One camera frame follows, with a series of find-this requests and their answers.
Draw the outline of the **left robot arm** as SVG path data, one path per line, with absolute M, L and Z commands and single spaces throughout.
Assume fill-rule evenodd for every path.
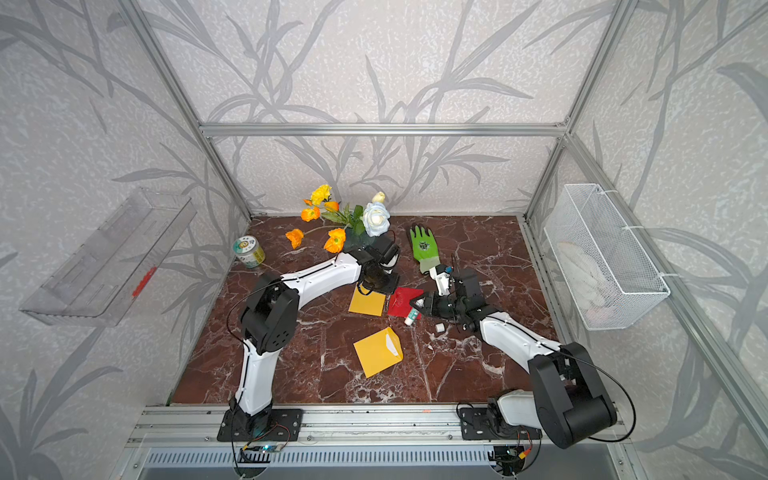
M 292 340 L 298 313 L 306 304 L 351 284 L 392 294 L 399 282 L 394 271 L 399 254 L 394 240 L 383 236 L 304 270 L 259 277 L 240 316 L 244 357 L 232 410 L 252 419 L 271 408 L 279 352 Z

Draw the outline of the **green white glue stick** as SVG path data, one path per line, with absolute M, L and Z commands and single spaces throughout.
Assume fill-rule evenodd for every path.
M 410 312 L 407 314 L 404 323 L 406 326 L 412 326 L 416 320 L 418 320 L 420 317 L 420 312 L 416 309 L 411 309 Z

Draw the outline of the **red envelope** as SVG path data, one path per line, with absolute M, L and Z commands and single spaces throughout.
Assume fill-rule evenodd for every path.
M 387 314 L 393 317 L 406 318 L 412 310 L 410 302 L 423 294 L 422 289 L 397 288 L 389 298 Z

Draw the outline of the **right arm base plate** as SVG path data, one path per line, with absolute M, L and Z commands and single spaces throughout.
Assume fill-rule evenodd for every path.
M 510 425 L 502 417 L 496 405 L 475 407 L 460 402 L 455 407 L 463 440 L 540 440 L 542 431 L 537 428 Z

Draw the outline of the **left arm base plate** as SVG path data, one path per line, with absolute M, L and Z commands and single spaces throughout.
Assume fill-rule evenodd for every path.
M 225 412 L 217 434 L 218 442 L 298 440 L 304 411 L 302 409 L 267 409 L 249 415 L 239 408 Z

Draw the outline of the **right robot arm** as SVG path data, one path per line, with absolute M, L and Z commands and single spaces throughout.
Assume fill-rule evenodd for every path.
M 440 264 L 429 276 L 437 290 L 412 300 L 412 307 L 474 334 L 529 375 L 530 394 L 507 393 L 491 401 L 502 424 L 542 430 L 563 449 L 616 424 L 616 408 L 603 383 L 607 374 L 581 344 L 547 339 L 489 304 L 472 269 Z

